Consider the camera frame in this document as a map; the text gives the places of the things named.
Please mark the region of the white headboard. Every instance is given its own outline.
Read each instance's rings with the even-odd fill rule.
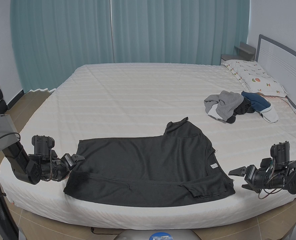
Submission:
[[[256,61],[284,87],[296,108],[296,52],[260,34]]]

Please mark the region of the tile floor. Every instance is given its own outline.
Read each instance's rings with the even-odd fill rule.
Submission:
[[[7,112],[19,132],[49,95],[48,91],[28,92]],[[0,163],[2,159],[3,153],[0,152]],[[113,240],[116,234],[122,232],[122,229],[96,228],[94,232],[97,234],[93,234],[90,227],[44,218],[9,203],[7,198],[6,202],[15,222],[23,229],[28,240]],[[275,240],[281,238],[295,222],[296,199],[242,222],[194,231],[202,240]]]

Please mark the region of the blue round sticker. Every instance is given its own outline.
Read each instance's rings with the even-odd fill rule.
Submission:
[[[172,236],[165,232],[158,232],[153,234],[149,240],[174,240]]]

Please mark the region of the black t-shirt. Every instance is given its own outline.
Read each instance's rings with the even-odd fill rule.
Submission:
[[[64,192],[74,198],[117,206],[185,206],[235,193],[210,140],[184,118],[165,133],[142,138],[81,140],[84,156]]]

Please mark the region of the black baseboard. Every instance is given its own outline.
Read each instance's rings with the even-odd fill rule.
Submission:
[[[16,104],[16,102],[24,95],[24,90],[21,90],[9,103],[8,103],[8,110],[12,108],[13,105]]]

